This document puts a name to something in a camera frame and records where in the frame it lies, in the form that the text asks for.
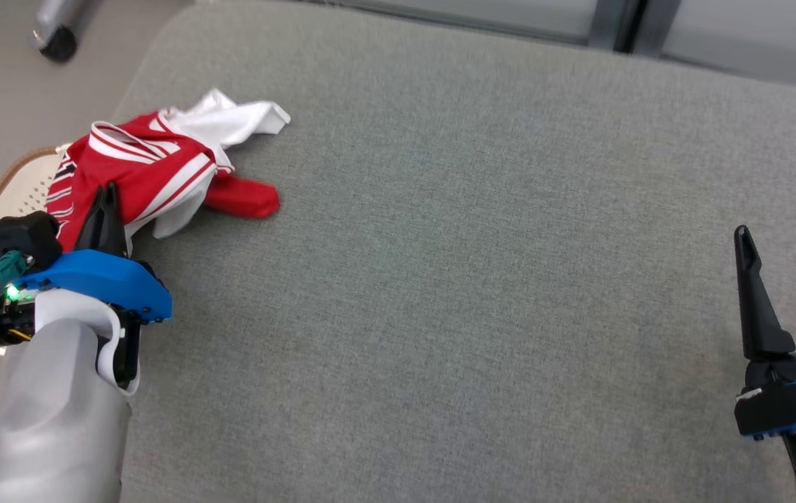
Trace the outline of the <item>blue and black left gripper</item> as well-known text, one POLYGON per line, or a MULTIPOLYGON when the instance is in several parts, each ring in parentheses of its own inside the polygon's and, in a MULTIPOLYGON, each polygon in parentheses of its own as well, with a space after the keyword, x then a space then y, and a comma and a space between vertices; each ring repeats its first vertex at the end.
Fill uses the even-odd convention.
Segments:
POLYGON ((75 249, 46 268, 24 252, 0 255, 0 348, 30 341, 57 319, 75 319, 99 335, 98 375, 135 389, 141 329, 171 318, 172 298, 148 264, 129 260, 115 182, 95 191, 75 249))

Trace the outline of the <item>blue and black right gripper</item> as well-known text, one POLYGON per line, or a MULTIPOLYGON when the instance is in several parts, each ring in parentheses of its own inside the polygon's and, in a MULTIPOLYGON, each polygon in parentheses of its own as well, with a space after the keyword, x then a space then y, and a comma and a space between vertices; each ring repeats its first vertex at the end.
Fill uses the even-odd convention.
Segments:
POLYGON ((745 386, 734 415, 743 437, 764 437, 796 430, 796 344, 784 330, 760 277, 762 262, 746 225, 734 233, 737 295, 745 386))

